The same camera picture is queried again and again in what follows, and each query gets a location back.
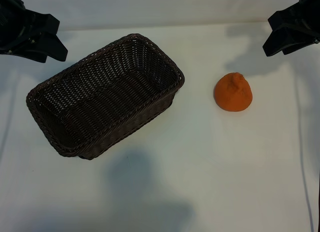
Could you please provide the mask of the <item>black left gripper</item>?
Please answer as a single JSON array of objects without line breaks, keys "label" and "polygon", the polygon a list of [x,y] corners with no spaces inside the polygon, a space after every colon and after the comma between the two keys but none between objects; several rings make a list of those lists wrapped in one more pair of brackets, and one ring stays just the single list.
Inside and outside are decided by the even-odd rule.
[{"label": "black left gripper", "polygon": [[[1,55],[11,55],[45,63],[47,57],[65,62],[67,48],[56,36],[60,22],[51,14],[40,14],[28,9],[0,7],[0,51]],[[14,53],[6,51],[33,36],[42,33],[35,42],[34,52]]]}]

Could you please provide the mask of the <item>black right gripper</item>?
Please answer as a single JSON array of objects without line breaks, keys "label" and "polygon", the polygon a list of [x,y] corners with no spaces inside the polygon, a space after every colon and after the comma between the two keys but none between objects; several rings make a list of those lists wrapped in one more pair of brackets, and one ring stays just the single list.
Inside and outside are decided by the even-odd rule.
[{"label": "black right gripper", "polygon": [[[320,42],[320,2],[296,3],[268,18],[272,32],[263,45],[267,57],[288,55]],[[293,36],[293,32],[302,35]]]}]

